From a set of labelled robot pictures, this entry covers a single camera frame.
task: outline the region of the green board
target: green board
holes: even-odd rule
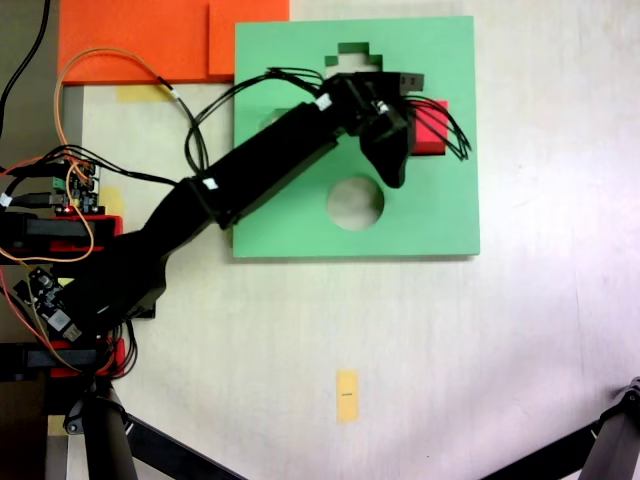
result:
[[[360,152],[357,138],[340,145],[266,205],[235,227],[236,257],[362,257],[480,253],[473,18],[413,18],[331,22],[246,23],[236,26],[236,82],[268,67],[303,67],[324,74],[339,44],[367,43],[384,71],[422,73],[422,92],[447,100],[474,151],[412,157],[406,183],[390,189]],[[235,144],[246,141],[274,112],[310,102],[309,94],[270,80],[235,97]],[[265,152],[277,162],[278,152]],[[380,219],[344,230],[327,210],[329,192],[352,177],[376,182],[384,193]]]

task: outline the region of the white label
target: white label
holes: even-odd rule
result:
[[[76,338],[82,335],[82,332],[78,329],[78,327],[76,327],[75,323],[72,323],[71,326],[67,328],[67,331],[62,335],[70,342],[73,342],[76,340]]]
[[[11,200],[13,200],[13,198],[11,198],[6,193],[0,195],[0,205],[2,205],[4,208],[7,208],[9,205],[11,205]]]
[[[62,310],[56,310],[56,313],[51,315],[47,322],[57,331],[61,331],[67,324],[71,321],[71,319],[64,313]]]
[[[329,94],[323,93],[322,95],[320,95],[320,98],[316,100],[316,105],[318,105],[318,108],[321,112],[329,108],[332,105],[331,97],[329,96]]]
[[[378,102],[378,112],[387,113],[389,111],[389,107],[384,102]]]
[[[218,184],[213,178],[205,178],[204,180],[202,180],[202,183],[204,183],[204,186],[209,190],[215,190],[216,188],[218,188]]]

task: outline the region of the circular hole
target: circular hole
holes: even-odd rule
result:
[[[384,194],[368,178],[348,178],[331,189],[327,209],[329,217],[339,227],[351,231],[364,230],[380,219],[384,210]]]

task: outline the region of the black robotic arm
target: black robotic arm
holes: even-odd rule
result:
[[[172,252],[211,223],[223,229],[236,224],[333,149],[343,134],[359,136],[382,180],[400,187],[415,141],[415,120],[403,97],[408,85],[421,90],[422,76],[336,75],[324,82],[315,102],[293,108],[204,175],[182,180],[141,230],[113,239],[86,260],[88,273],[56,293],[53,303],[73,327],[67,338],[93,341],[151,307],[165,290]]]

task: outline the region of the circuit board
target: circuit board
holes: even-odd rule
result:
[[[72,217],[77,215],[73,205],[78,207],[83,215],[104,215],[105,208],[99,204],[99,169],[95,165],[83,165],[80,168],[88,181],[83,181],[73,172],[69,178],[69,190],[71,199],[67,195],[66,179],[53,178],[53,190],[62,195],[62,202],[56,205],[54,212],[59,217]]]
[[[51,327],[50,334],[55,332],[54,335],[64,337],[71,342],[82,335],[64,312],[64,305],[58,300],[58,294],[63,287],[55,278],[41,268],[36,268],[29,273],[29,285],[31,290],[24,281],[18,283],[15,287],[16,294],[27,305],[34,302],[33,307],[38,315]]]

